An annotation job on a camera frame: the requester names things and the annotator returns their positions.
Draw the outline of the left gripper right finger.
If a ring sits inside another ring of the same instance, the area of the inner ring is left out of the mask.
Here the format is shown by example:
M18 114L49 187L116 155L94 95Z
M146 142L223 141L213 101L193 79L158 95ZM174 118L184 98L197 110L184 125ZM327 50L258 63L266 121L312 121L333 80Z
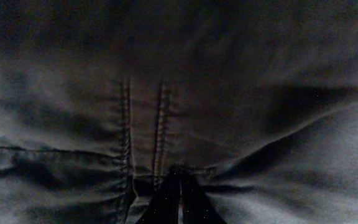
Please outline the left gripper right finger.
M181 197L184 224L226 224L217 213L196 177L181 174Z

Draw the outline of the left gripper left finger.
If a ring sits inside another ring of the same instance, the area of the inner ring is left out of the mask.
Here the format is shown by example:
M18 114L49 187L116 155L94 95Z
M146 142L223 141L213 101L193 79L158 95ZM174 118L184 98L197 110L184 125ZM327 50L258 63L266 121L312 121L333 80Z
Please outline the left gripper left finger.
M173 167L136 224L178 224L181 170Z

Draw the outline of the blue denim shorts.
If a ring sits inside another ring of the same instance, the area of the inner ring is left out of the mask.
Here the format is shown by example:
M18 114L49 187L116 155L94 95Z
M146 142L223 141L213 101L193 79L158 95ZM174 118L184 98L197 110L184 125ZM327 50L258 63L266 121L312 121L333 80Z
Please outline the blue denim shorts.
M0 223L358 223L358 1L0 1Z

